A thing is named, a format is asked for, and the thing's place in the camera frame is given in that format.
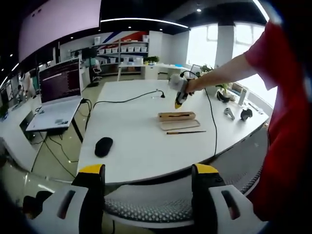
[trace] window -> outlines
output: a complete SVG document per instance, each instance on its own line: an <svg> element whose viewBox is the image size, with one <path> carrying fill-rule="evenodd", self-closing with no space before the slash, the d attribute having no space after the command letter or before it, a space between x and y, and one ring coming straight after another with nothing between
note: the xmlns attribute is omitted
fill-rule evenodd
<svg viewBox="0 0 312 234"><path fill-rule="evenodd" d="M233 58L246 52L264 32L264 26L246 23L235 24L235 38L233 48ZM247 87L257 94L268 104L274 107L277 87L267 90L261 77L256 74L252 77L240 80L238 83Z"/></svg>
<svg viewBox="0 0 312 234"><path fill-rule="evenodd" d="M218 25L210 24L192 28L186 63L215 67Z"/></svg>

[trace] person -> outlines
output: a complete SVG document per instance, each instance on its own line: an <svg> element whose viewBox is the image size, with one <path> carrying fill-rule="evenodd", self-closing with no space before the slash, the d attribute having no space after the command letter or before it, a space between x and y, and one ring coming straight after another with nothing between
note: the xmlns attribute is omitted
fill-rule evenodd
<svg viewBox="0 0 312 234"><path fill-rule="evenodd" d="M36 97L36 91L33 85L33 80L30 77L30 72L26 72L24 75L21 76L21 82L23 84L25 93L28 98Z"/></svg>
<svg viewBox="0 0 312 234"><path fill-rule="evenodd" d="M246 53L190 80L186 92L235 82L256 73L268 90L277 86L277 96L268 129L270 146L259 183L248 198L261 220L273 220L296 190L308 155L310 130L303 71L282 28L269 21L259 40Z"/></svg>
<svg viewBox="0 0 312 234"><path fill-rule="evenodd" d="M19 100L19 102L23 101L24 99L24 94L23 94L23 89L21 88L21 85L18 85L18 94L17 94L17 100Z"/></svg>

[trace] computer mouse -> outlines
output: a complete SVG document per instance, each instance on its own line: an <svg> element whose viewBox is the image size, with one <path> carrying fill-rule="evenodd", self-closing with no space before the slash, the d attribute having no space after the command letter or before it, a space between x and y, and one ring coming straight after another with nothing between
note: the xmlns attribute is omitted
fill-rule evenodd
<svg viewBox="0 0 312 234"><path fill-rule="evenodd" d="M98 157L105 157L113 145L113 139L110 137L103 137L96 143L94 154Z"/></svg>

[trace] hand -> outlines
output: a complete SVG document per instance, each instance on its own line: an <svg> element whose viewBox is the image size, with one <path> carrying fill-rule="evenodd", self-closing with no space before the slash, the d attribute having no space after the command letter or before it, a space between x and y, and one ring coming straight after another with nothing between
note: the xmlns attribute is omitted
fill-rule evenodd
<svg viewBox="0 0 312 234"><path fill-rule="evenodd" d="M193 93L194 91L198 91L198 90L200 90L198 88L198 79L189 80L185 92L186 93Z"/></svg>

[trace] tiled floor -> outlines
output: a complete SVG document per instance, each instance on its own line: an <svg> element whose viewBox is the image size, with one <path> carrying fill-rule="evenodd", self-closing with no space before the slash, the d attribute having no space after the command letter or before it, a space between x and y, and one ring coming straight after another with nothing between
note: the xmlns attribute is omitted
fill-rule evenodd
<svg viewBox="0 0 312 234"><path fill-rule="evenodd" d="M122 80L141 79L141 76L122 76ZM82 95L84 98L89 99L92 103L97 101L98 95L105 84L105 82L116 81L117 77L106 77L99 82L99 86L93 88L86 88ZM86 116L88 115L88 106L86 104L81 105L78 112L75 115L75 120L80 129L82 136L84 135L84 128L86 122ZM62 140L59 136L52 136L51 139L60 143L64 152L71 161L77 161L81 148L81 142L78 139L76 132L71 125L69 129L62 135ZM77 163L70 163L61 150L61 147L54 143L50 138L46 139L46 144L54 153L55 157L62 163L62 165L73 175L77 171ZM0 178L3 185L11 197L12 201L17 206L22 206L24 196L35 196L38 191L55 191L62 186L70 184L73 177L62 168L58 161L54 158L45 144L42 145L32 173L25 173L12 167L9 163L6 163L0 168ZM112 232L112 221L107 216L103 216L102 229L104 234ZM152 233L149 230L131 227L116 223L116 234L121 233L136 233L136 234L148 234Z"/></svg>

